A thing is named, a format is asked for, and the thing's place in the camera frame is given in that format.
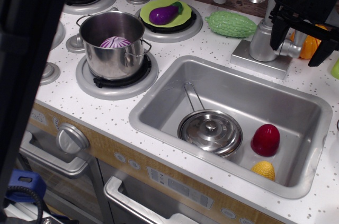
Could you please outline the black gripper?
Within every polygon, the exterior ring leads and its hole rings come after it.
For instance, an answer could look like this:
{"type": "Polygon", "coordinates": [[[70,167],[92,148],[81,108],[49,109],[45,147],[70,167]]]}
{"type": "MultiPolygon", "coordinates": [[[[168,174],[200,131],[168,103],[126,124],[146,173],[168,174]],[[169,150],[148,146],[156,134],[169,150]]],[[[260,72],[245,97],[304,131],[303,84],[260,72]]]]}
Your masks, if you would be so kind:
{"type": "Polygon", "coordinates": [[[338,13],[329,0],[274,0],[269,19],[273,23],[270,46],[273,50],[283,43],[290,28],[321,40],[308,66],[317,67],[336,48],[338,13]]]}

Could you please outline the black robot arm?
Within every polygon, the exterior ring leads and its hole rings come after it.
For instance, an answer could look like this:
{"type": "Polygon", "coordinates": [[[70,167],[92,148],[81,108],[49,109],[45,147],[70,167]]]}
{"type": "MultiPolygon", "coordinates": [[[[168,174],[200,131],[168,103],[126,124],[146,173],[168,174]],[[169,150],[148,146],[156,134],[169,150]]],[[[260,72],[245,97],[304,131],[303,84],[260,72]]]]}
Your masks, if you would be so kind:
{"type": "Polygon", "coordinates": [[[308,66],[317,67],[338,51],[338,0],[274,0],[270,46],[278,50],[290,28],[321,41],[308,66]]]}

